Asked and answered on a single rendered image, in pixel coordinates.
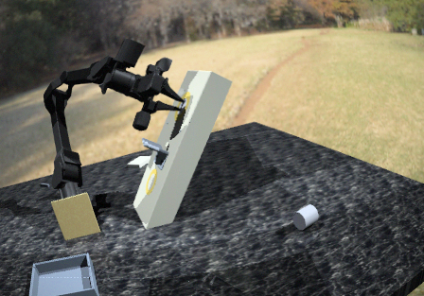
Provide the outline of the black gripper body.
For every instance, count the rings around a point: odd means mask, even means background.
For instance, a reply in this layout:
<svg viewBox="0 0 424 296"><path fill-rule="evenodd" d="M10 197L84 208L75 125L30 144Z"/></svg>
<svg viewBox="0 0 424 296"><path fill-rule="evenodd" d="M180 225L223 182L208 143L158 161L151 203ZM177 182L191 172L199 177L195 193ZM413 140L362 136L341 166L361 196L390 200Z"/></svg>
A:
<svg viewBox="0 0 424 296"><path fill-rule="evenodd" d="M161 58L159 61L156 62L155 66L160 67L161 73L160 75L162 76L163 72L166 72L170 66L171 66L172 60L166 57ZM132 93L132 89L133 87L137 88L138 84L139 84L139 79L140 79L140 74L136 75L134 73L132 73L131 79L129 81L129 84L125 90L125 92L123 93L125 96L128 97L133 97L134 99L139 100L141 103L143 102L143 107L141 109L141 111L139 111L138 113L136 113L135 119L132 123L132 126L139 131L144 131L147 129L149 123L150 123L150 114L149 113L153 113L156 107L157 102L153 100L154 96L152 96L150 98L149 101L144 101L141 100L138 96L134 95Z"/></svg>

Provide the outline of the light blue square tray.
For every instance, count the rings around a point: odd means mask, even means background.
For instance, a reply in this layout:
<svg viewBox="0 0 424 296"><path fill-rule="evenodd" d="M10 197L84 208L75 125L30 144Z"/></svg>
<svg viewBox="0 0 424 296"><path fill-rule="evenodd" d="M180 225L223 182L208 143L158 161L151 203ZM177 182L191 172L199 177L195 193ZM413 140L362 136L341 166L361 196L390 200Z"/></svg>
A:
<svg viewBox="0 0 424 296"><path fill-rule="evenodd" d="M99 296L89 253L33 264L29 296Z"/></svg>

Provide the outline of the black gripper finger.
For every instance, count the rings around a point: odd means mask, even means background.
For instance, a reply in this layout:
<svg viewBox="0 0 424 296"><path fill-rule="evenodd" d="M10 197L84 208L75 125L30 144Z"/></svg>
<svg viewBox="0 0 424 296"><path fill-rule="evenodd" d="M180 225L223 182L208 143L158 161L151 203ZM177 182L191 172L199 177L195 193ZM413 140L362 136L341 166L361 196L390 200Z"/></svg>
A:
<svg viewBox="0 0 424 296"><path fill-rule="evenodd" d="M168 83L168 78L165 79L165 82L163 84L163 87L161 88L161 93L160 94L164 94L165 96L168 96L176 101L179 102L184 102L183 99L178 96L170 87L169 87L169 83Z"/></svg>
<svg viewBox="0 0 424 296"><path fill-rule="evenodd" d="M153 113L156 113L157 111L180 111L181 109L179 107L174 107L168 104L165 104L163 102L161 102L160 100L156 101L156 107ZM153 113L149 113L149 114L153 114Z"/></svg>

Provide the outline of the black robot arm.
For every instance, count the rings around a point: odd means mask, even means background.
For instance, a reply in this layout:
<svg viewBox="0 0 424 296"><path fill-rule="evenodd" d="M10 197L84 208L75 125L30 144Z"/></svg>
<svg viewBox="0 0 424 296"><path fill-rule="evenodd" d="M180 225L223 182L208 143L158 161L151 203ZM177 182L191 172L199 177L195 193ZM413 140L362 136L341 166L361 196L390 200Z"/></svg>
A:
<svg viewBox="0 0 424 296"><path fill-rule="evenodd" d="M82 175L80 156L72 151L65 123L64 110L71 97L74 85L95 83L99 84L101 92L107 89L124 93L132 76L126 68L135 67L145 46L136 41L123 41L116 58L106 56L96 61L89 68L63 71L59 78L54 79L44 92L44 106L51 115L51 124L56 145L56 157L52 186L59 189L61 199L82 194ZM152 96L159 96L165 78L161 68L148 65L145 76L140 76L138 87L132 88L132 93L141 100L149 101ZM66 92L58 90L63 83L68 85ZM67 181L66 181L67 180Z"/></svg>

